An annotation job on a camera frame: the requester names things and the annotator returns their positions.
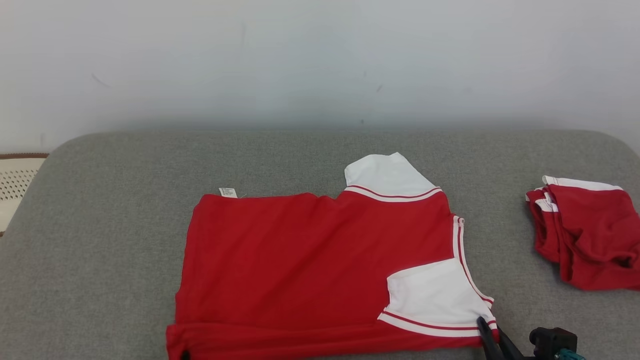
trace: red stripe trim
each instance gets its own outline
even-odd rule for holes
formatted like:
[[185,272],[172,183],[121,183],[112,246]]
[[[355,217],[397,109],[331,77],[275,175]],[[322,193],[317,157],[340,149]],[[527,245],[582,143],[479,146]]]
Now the red stripe trim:
[[[439,329],[439,330],[478,330],[477,326],[473,326],[473,327],[468,327],[468,326],[467,327],[449,327],[449,326],[428,325],[426,323],[421,323],[421,322],[416,322],[416,321],[413,321],[413,320],[409,320],[409,319],[403,318],[402,316],[398,316],[396,314],[388,313],[386,311],[383,311],[382,313],[386,314],[386,315],[389,315],[391,317],[394,317],[396,319],[400,319],[402,321],[406,321],[408,323],[412,323],[414,325],[429,327],[431,329]],[[490,322],[487,322],[488,325],[491,325],[493,323],[495,323],[495,320],[491,320]]]
[[[462,247],[460,246],[460,240],[462,239],[462,236],[460,236],[460,234],[462,233],[462,228],[460,225],[460,218],[458,218],[458,260],[460,261],[460,265],[462,265],[462,269],[464,269],[465,271],[465,275],[467,276],[467,281],[469,282],[469,284],[471,283],[471,276],[469,276],[469,272],[467,271],[467,267],[465,266],[463,260],[462,260]],[[478,294],[478,296],[483,299],[484,301],[490,303],[491,305],[493,305],[493,301],[491,299],[487,299],[486,297],[480,295],[479,292],[476,291],[476,288],[472,285],[471,286],[474,291],[476,292],[476,294]]]
[[426,193],[422,193],[422,194],[420,194],[420,195],[415,195],[415,196],[404,196],[404,195],[382,195],[382,194],[376,193],[376,192],[374,192],[374,191],[372,191],[372,190],[369,190],[369,189],[367,189],[367,188],[365,188],[365,187],[363,187],[363,186],[360,186],[360,185],[349,185],[349,186],[347,186],[347,189],[348,189],[348,188],[358,188],[358,189],[366,190],[366,191],[368,191],[368,192],[372,193],[373,195],[377,195],[377,196],[380,196],[380,197],[399,197],[399,198],[401,198],[401,199],[414,199],[414,198],[416,198],[416,197],[425,196],[425,195],[427,195],[427,194],[429,194],[429,193],[431,193],[431,192],[433,192],[433,191],[435,191],[435,190],[439,190],[439,189],[440,189],[439,187],[435,187],[435,188],[433,188],[433,189],[429,190],[428,192],[426,192]]

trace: white stripe trim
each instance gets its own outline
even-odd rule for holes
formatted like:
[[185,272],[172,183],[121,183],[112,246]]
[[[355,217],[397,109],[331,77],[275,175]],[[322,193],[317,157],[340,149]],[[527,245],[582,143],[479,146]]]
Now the white stripe trim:
[[556,205],[554,200],[551,198],[551,194],[549,194],[548,192],[545,192],[545,199],[547,200],[547,204],[551,206],[551,210],[554,213],[557,213],[559,211],[558,205]]
[[553,177],[553,176],[546,176],[546,175],[542,177],[542,181],[547,185],[569,186],[572,188],[582,188],[585,190],[594,190],[594,191],[622,190],[620,186],[614,186],[614,185],[609,185],[605,183],[565,179],[562,177]]
[[[443,338],[472,338],[475,336],[480,336],[480,332],[478,330],[434,329],[432,327],[420,326],[414,323],[406,322],[402,319],[394,318],[393,316],[387,315],[385,313],[381,313],[378,316],[378,320],[384,321],[403,330],[431,336],[440,336]],[[489,325],[489,328],[495,330],[498,328],[498,325],[496,323],[491,323]]]
[[536,200],[534,202],[536,203],[536,205],[538,205],[538,207],[542,211],[544,211],[546,213],[557,213],[558,212],[558,207],[553,202],[549,203],[545,199],[538,199],[538,200]]
[[364,190],[364,189],[361,189],[361,188],[352,187],[352,186],[348,186],[346,189],[344,189],[344,191],[359,193],[360,195],[365,195],[366,197],[370,197],[372,199],[375,199],[375,200],[378,200],[378,201],[383,201],[383,202],[413,202],[413,201],[420,201],[420,200],[424,200],[424,199],[430,198],[430,197],[434,196],[434,194],[442,192],[442,189],[436,188],[432,192],[430,192],[428,194],[425,194],[423,196],[410,197],[410,198],[406,198],[406,197],[382,197],[382,196],[376,195],[376,194],[374,194],[372,192],[369,192],[367,190]]
[[[478,324],[476,323],[455,323],[455,324],[451,324],[451,323],[438,323],[438,322],[424,322],[422,320],[419,320],[417,318],[414,318],[412,316],[409,316],[407,314],[402,314],[402,313],[398,313],[397,311],[393,311],[391,309],[389,309],[388,307],[385,307],[385,309],[383,310],[382,313],[390,313],[393,315],[397,315],[400,316],[401,318],[405,318],[407,320],[411,320],[413,322],[419,322],[419,323],[423,323],[424,326],[439,326],[439,327],[478,327]],[[490,321],[494,321],[495,318],[489,318],[489,319],[485,319],[487,322]]]
[[[469,284],[471,284],[471,287],[474,289],[474,291],[478,294],[478,296],[480,297],[480,299],[482,299],[482,301],[484,301],[484,303],[487,305],[487,307],[489,309],[491,309],[491,307],[493,306],[493,298],[486,296],[485,294],[483,294],[476,286],[476,284],[474,283],[473,278],[471,277],[471,273],[469,272],[469,267],[467,266],[467,259],[465,258],[465,243],[464,243],[464,235],[465,235],[465,227],[462,225],[458,224],[458,219],[460,220],[461,224],[464,224],[465,221],[464,219],[458,217],[458,216],[453,216],[453,249],[454,249],[454,258],[458,259],[461,258],[462,260],[462,267],[465,271],[465,274],[467,275],[467,279],[469,280]],[[458,248],[458,229],[460,230],[460,247]]]

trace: care label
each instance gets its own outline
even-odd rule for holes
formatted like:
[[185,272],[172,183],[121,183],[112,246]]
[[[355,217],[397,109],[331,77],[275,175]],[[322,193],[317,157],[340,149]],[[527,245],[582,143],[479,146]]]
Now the care label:
[[222,197],[234,197],[234,198],[238,198],[238,195],[236,195],[236,189],[233,188],[218,188],[220,189],[220,195],[222,195]]

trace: stack of folded clothes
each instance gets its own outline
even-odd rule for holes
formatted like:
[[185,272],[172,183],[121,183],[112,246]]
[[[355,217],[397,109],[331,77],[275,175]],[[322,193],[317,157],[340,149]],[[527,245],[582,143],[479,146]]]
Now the stack of folded clothes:
[[619,186],[544,176],[527,192],[535,249],[583,290],[640,290],[640,217]]

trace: gray fabric surface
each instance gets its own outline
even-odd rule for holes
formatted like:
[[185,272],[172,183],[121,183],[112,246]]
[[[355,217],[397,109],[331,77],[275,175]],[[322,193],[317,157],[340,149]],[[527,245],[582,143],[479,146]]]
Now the gray fabric surface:
[[[467,262],[499,325],[563,327],[588,359],[640,354],[640,293],[562,283],[532,248],[524,202],[544,174],[622,186],[638,203],[640,159],[583,131],[519,133],[116,133],[54,151],[0,239],[0,359],[163,359],[191,211],[204,193],[344,188],[346,165],[399,151],[465,218]],[[478,349],[353,356],[482,359]]]

